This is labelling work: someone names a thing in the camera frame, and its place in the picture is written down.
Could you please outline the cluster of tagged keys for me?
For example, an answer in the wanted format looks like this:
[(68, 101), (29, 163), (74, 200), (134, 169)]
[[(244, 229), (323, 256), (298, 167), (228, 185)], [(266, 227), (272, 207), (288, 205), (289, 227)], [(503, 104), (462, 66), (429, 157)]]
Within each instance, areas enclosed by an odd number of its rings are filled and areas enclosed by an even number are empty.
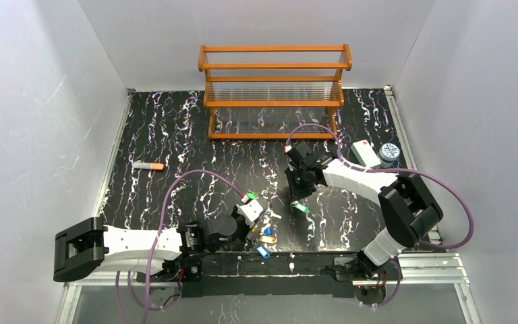
[[(280, 217), (278, 215), (276, 215), (276, 214), (273, 214), (273, 212), (268, 209), (265, 212), (265, 214), (263, 214), (259, 218), (259, 220), (257, 222), (258, 229), (260, 230), (260, 236), (274, 236), (277, 239), (277, 235), (275, 233), (275, 226), (274, 226), (273, 220), (278, 220), (278, 219), (280, 219)], [(260, 242), (260, 237), (257, 240), (253, 240), (251, 242), (247, 241), (247, 243), (249, 243), (250, 246), (255, 251), (256, 251), (257, 245), (263, 244), (263, 243)], [(267, 249), (269, 249), (270, 254), (272, 254), (273, 252), (275, 252), (277, 250), (277, 244), (274, 244), (274, 245), (272, 245), (272, 244), (263, 244), (263, 245), (265, 245), (265, 247), (267, 247)]]

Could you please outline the yellow key tag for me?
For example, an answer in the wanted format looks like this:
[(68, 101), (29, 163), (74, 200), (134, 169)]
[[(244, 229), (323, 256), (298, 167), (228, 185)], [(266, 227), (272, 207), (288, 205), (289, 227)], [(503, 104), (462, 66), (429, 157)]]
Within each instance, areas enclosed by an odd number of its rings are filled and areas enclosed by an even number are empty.
[(274, 236), (261, 236), (260, 237), (260, 242), (263, 243), (263, 244), (276, 244), (277, 243), (277, 239), (274, 237)]

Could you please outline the blue key tag front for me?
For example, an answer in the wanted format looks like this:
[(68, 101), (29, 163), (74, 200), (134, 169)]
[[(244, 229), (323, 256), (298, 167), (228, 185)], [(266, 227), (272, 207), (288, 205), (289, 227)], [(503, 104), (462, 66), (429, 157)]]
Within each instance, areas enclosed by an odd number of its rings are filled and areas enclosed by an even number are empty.
[(267, 249), (263, 244), (257, 245), (256, 251), (263, 259), (268, 259), (270, 257), (269, 249)]

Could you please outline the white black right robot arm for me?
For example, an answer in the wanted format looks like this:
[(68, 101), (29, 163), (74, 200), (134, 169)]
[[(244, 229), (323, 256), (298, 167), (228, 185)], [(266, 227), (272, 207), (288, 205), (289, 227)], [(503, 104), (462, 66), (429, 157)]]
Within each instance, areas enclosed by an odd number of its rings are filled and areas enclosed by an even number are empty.
[(337, 277), (370, 278), (405, 249), (416, 246), (443, 218), (423, 179), (414, 173), (384, 173), (350, 165), (336, 154), (316, 152), (306, 142), (286, 145), (285, 171), (291, 201), (315, 193), (318, 186), (347, 190), (380, 208), (382, 229), (349, 262), (332, 265)]

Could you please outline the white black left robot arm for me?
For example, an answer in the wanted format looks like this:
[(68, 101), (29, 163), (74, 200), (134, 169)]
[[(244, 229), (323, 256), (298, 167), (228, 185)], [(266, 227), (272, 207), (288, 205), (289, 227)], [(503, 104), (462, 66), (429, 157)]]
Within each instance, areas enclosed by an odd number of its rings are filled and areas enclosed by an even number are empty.
[(265, 213), (256, 201), (235, 205), (230, 216), (191, 221), (158, 230), (123, 229), (90, 217), (55, 235), (53, 280), (71, 282), (94, 272), (140, 272), (156, 276), (170, 263), (214, 253), (244, 242)]

